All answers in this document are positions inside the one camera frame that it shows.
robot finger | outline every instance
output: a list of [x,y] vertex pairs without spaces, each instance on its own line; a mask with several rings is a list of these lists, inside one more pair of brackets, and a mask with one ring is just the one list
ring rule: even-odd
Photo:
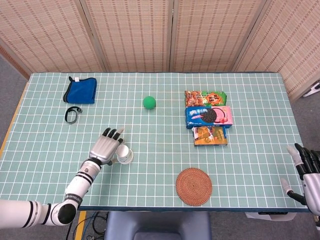
[[295,193],[292,188],[289,186],[289,183],[284,178],[280,178],[280,182],[284,192],[292,199],[298,201],[302,205],[307,205],[306,198],[298,193]]
[[115,133],[115,135],[113,136],[113,139],[114,139],[114,140],[118,140],[119,136],[123,133],[123,131],[124,131],[124,128],[121,127],[121,128]]
[[117,129],[112,129],[108,135],[108,138],[112,138],[112,136],[115,134],[116,131],[117,131]]
[[300,146],[298,143],[294,144],[295,148],[298,150],[301,160],[303,162],[303,165],[305,167],[305,171],[307,174],[311,174],[313,172],[312,165],[310,163],[310,158],[308,157],[307,152],[304,150],[302,146]]
[[320,170],[320,155],[319,155],[319,153],[317,153],[317,152],[314,151],[314,150],[311,150],[311,154],[312,154],[313,157],[314,157],[315,164],[317,165],[317,167],[318,167],[319,170]]
[[102,133],[102,136],[107,136],[108,132],[110,131],[110,127],[108,127],[106,130],[104,130],[104,132]]
[[312,159],[310,157],[310,154],[309,154],[309,150],[307,148],[303,148],[303,151],[304,151],[304,155],[305,155],[305,168],[308,172],[310,173],[314,173],[315,172],[315,169],[314,169],[314,166],[312,164]]
[[317,157],[314,156],[313,153],[308,149],[305,148],[304,150],[307,152],[307,154],[310,157],[310,161],[313,167],[313,172],[316,174],[320,173],[320,166],[319,166],[319,161],[317,160]]

gray chair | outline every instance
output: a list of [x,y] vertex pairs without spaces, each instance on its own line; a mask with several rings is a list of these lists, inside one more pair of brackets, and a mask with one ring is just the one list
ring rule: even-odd
[[109,212],[105,240],[211,240],[208,212]]

round woven coaster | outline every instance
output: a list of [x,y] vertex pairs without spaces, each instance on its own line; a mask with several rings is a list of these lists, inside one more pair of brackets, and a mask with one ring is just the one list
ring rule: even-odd
[[209,200],[212,183],[204,171],[191,167],[180,172],[175,181],[175,189],[186,204],[200,206]]

paper cup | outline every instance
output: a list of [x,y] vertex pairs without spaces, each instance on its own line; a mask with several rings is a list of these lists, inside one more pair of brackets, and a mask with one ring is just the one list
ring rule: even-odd
[[127,145],[121,144],[116,149],[116,159],[121,164],[129,164],[134,159],[134,153]]

snack box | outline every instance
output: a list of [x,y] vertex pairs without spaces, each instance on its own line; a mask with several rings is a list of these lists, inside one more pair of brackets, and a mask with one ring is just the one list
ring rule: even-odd
[[227,95],[223,91],[184,91],[185,107],[225,106]]
[[226,129],[223,126],[200,126],[192,130],[195,146],[225,146],[228,144]]
[[230,128],[233,124],[229,106],[190,106],[184,113],[187,129],[202,126]]

